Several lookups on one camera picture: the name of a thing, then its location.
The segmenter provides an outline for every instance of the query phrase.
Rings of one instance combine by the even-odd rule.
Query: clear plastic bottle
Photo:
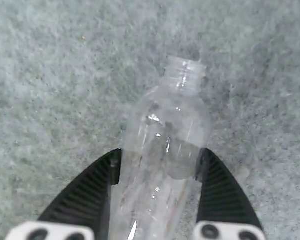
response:
[[[120,182],[111,193],[109,240],[171,240],[211,133],[198,93],[205,67],[169,57],[162,84],[131,114]]]

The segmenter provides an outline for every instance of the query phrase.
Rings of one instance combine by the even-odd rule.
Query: bottle opening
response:
[[[201,90],[205,72],[206,66],[198,61],[169,56],[164,76],[171,88],[197,94]]]

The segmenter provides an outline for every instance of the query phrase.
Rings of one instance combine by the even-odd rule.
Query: black ridged pad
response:
[[[208,162],[202,178],[197,222],[249,224],[262,230],[251,203],[224,163],[209,149],[204,158]]]

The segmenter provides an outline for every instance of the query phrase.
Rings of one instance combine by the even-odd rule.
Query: gray carpet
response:
[[[0,0],[0,239],[121,145],[167,54],[207,66],[209,147],[300,240],[300,0]]]

